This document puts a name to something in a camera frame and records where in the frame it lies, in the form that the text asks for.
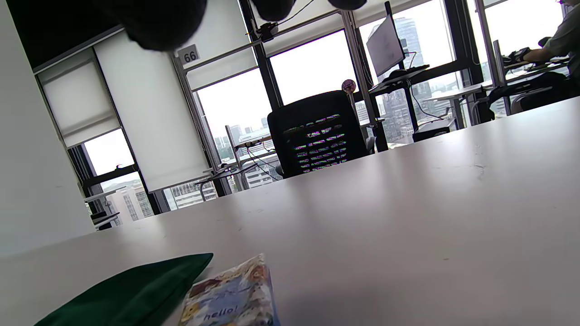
white wall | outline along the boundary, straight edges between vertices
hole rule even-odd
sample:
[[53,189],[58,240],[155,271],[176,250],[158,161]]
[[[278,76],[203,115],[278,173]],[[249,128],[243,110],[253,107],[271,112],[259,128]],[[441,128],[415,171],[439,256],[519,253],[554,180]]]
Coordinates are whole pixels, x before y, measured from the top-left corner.
[[0,0],[0,257],[95,229]]

computer monitor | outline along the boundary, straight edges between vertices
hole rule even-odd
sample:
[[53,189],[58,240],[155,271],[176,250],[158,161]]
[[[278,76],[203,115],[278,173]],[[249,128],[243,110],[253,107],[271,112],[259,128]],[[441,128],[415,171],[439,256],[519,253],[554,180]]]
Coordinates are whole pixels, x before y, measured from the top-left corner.
[[405,59],[393,15],[389,11],[387,11],[385,21],[369,37],[367,48],[377,76],[384,74]]

computer tower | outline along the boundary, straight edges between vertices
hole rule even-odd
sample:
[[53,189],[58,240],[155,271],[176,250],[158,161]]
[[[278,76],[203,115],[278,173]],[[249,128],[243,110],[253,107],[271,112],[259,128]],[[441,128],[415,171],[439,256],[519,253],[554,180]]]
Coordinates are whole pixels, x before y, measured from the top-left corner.
[[417,129],[413,134],[413,141],[419,142],[421,140],[433,138],[435,136],[443,135],[457,130],[457,122],[455,118],[445,120],[435,120],[428,124],[424,124]]

black ceiling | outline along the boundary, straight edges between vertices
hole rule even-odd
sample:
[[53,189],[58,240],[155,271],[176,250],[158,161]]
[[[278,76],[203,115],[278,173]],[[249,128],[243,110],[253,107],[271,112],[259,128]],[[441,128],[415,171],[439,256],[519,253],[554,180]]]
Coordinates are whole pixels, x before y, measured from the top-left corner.
[[32,68],[115,27],[92,0],[6,0]]

gray shirt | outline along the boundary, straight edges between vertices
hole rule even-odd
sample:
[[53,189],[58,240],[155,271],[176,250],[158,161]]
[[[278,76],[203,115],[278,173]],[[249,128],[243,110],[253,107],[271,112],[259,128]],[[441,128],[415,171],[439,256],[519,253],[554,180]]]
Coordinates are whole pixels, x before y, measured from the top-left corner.
[[580,5],[575,6],[558,26],[544,49],[555,56],[570,56],[570,76],[580,78]]

